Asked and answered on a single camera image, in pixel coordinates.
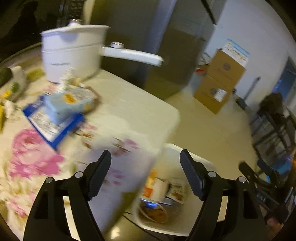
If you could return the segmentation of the white orange carton in bin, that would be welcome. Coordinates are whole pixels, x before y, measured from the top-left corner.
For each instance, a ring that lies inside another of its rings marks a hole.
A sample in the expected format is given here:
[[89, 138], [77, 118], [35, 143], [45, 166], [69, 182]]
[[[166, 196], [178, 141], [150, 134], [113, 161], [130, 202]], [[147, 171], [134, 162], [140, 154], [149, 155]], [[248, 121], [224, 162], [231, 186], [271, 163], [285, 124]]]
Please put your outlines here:
[[157, 177], [156, 169], [152, 168], [142, 190], [142, 199], [150, 202], [162, 201], [168, 191], [169, 182]]

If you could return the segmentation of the white electric cooking pot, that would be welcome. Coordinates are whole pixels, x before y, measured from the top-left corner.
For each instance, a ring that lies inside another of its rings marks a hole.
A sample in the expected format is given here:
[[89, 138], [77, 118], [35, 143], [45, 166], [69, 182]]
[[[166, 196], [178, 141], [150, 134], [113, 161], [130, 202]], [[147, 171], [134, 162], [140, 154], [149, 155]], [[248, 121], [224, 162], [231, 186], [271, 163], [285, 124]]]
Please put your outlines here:
[[162, 65], [161, 56], [126, 49], [120, 42], [105, 46], [109, 29], [106, 25], [83, 25], [80, 20], [73, 19], [65, 27], [41, 32], [41, 53], [47, 80], [60, 83], [69, 69], [75, 77], [90, 78], [101, 68], [102, 57]]

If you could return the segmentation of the crumpled white tissue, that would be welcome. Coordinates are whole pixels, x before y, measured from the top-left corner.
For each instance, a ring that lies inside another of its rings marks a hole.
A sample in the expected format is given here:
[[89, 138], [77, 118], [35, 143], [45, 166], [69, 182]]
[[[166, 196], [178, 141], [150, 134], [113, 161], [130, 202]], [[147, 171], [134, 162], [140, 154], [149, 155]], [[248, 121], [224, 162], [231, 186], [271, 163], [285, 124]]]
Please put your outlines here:
[[61, 91], [66, 91], [71, 87], [78, 87], [80, 82], [81, 82], [81, 78], [75, 76], [74, 73], [74, 68], [69, 68], [68, 70], [66, 70], [66, 72], [61, 76], [60, 78], [60, 82], [58, 85], [58, 89]]

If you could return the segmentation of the grey refrigerator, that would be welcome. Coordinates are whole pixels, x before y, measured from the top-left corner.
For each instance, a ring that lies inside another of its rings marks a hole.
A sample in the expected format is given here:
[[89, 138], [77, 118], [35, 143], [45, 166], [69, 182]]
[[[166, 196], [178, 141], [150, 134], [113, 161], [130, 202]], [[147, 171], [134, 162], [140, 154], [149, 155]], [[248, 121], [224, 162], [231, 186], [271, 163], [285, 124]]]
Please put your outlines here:
[[95, 1], [91, 23], [110, 27], [106, 45], [159, 55], [161, 66], [103, 57], [102, 69], [164, 100], [187, 85], [213, 33], [212, 1]]

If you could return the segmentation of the dark green avocado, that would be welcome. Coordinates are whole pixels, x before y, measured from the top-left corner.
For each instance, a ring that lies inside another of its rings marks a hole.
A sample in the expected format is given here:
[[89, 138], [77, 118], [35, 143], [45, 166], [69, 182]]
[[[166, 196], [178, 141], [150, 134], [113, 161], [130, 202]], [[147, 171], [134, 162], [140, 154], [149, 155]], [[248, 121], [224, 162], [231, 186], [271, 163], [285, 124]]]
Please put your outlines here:
[[13, 72], [10, 68], [0, 69], [0, 87], [4, 86], [8, 81], [13, 78]]

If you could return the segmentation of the cardboard box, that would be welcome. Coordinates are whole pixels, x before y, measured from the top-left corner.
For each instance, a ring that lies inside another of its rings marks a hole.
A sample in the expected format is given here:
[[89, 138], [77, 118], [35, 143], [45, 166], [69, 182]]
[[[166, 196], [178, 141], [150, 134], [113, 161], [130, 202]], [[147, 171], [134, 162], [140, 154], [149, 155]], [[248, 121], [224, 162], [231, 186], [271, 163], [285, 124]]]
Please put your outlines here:
[[203, 77], [194, 94], [194, 98], [214, 114], [222, 109], [230, 96], [231, 89], [208, 75]]
[[229, 89], [236, 87], [245, 68], [222, 50], [217, 50], [206, 74]]

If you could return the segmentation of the floral tablecloth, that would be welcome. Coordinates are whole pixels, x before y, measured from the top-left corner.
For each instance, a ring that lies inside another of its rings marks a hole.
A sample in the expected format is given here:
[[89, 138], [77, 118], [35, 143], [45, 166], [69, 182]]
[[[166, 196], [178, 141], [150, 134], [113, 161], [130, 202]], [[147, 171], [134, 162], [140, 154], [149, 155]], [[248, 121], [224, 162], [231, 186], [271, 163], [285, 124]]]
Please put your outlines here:
[[171, 105], [128, 83], [107, 71], [100, 71], [85, 84], [101, 96], [101, 104], [86, 116], [78, 132], [65, 138], [59, 153], [49, 151], [48, 158], [27, 157], [26, 153], [49, 146], [37, 137], [36, 132], [25, 118], [22, 109], [35, 101], [53, 84], [41, 76], [29, 83], [29, 87], [16, 103], [16, 111], [5, 121], [1, 132], [1, 215], [11, 231], [23, 238], [27, 210], [32, 195], [40, 188], [49, 175], [63, 177], [78, 168], [76, 157], [99, 138], [114, 136], [130, 138], [145, 146], [154, 155], [158, 154], [176, 130], [180, 115]]

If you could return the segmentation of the black microwave oven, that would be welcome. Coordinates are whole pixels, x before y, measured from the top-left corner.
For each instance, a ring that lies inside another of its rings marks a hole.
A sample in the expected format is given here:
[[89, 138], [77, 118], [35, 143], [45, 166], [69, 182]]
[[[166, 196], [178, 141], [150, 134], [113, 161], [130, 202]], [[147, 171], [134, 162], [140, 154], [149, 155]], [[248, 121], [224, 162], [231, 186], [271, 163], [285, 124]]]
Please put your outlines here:
[[1, 0], [1, 62], [41, 42], [41, 32], [79, 19], [85, 1]]

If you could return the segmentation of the white bowl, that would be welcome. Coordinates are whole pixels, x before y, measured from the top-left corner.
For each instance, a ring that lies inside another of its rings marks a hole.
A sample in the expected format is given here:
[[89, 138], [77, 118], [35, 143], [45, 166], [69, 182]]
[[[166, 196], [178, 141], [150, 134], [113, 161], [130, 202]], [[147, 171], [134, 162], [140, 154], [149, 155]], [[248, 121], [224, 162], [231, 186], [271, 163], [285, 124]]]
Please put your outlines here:
[[[27, 77], [21, 66], [14, 66], [10, 68], [13, 72], [13, 78], [1, 87], [1, 99], [7, 99], [10, 101], [16, 101], [27, 87]], [[20, 84], [20, 88], [17, 93], [11, 92], [11, 86], [14, 82]]]

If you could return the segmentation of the blue package in bin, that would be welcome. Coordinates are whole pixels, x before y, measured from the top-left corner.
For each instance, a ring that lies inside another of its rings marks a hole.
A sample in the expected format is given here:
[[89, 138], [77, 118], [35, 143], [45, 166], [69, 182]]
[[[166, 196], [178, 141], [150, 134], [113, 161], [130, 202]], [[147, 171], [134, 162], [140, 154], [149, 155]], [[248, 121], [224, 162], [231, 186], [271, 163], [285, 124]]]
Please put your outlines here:
[[157, 208], [157, 207], [160, 207], [160, 206], [173, 206], [174, 204], [174, 201], [170, 198], [163, 198], [160, 202], [152, 202], [152, 201], [148, 201], [148, 200], [145, 200], [145, 199], [142, 199], [142, 202], [144, 203], [144, 206], [145, 207], [148, 207], [148, 208]]

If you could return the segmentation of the upper cardboard box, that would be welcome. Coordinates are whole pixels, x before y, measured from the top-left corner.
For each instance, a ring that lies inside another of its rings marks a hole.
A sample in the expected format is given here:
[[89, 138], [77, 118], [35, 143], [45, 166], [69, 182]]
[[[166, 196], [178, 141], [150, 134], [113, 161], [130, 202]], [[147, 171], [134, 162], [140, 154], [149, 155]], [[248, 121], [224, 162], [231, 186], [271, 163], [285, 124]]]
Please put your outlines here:
[[222, 50], [217, 50], [206, 74], [229, 89], [236, 87], [245, 68]]

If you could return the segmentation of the white snack wrapper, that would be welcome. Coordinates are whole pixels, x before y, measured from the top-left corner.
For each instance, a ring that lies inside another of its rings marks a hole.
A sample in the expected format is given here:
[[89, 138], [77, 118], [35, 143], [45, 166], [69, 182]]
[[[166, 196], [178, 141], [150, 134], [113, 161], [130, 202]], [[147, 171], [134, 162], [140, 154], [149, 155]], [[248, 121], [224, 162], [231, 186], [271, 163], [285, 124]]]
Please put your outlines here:
[[183, 178], [170, 178], [166, 197], [175, 202], [184, 204], [186, 198], [186, 182]]

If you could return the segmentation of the dark dining chair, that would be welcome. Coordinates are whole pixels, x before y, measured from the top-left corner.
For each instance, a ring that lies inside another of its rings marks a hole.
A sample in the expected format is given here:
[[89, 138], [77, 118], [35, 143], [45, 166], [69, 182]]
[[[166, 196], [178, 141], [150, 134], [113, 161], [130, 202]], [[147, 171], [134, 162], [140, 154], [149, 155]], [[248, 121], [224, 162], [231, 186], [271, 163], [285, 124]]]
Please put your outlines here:
[[259, 159], [291, 154], [295, 148], [295, 122], [284, 115], [281, 93], [267, 95], [249, 123], [252, 147]]

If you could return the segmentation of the dark blue flat box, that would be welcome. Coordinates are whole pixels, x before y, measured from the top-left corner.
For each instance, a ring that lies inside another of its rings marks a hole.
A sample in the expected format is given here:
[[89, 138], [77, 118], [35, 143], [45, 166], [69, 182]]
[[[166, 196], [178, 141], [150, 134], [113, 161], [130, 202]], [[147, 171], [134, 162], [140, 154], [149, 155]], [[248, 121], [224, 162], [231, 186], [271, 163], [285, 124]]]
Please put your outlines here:
[[81, 113], [75, 113], [60, 125], [55, 125], [45, 112], [45, 96], [41, 95], [36, 101], [26, 105], [23, 114], [46, 143], [56, 151], [69, 133], [81, 127], [85, 117]]

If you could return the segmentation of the white plastic trash bin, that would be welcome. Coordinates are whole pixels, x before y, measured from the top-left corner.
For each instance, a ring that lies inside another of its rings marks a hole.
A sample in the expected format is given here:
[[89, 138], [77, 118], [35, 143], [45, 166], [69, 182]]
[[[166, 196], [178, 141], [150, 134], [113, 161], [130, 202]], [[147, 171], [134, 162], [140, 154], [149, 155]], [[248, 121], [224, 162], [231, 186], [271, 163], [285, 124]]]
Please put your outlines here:
[[[185, 173], [180, 164], [180, 152], [182, 150], [181, 147], [173, 144], [164, 145], [154, 165], [157, 171], [157, 177], [165, 180], [169, 180], [170, 178], [182, 178], [186, 180]], [[186, 196], [183, 204], [175, 202], [172, 206], [165, 206], [168, 214], [168, 219], [165, 223], [148, 220], [140, 214], [138, 209], [140, 198], [138, 197], [132, 205], [132, 214], [135, 223], [141, 228], [152, 232], [187, 237], [200, 212], [202, 201], [193, 194], [188, 181], [185, 182], [185, 191]]]

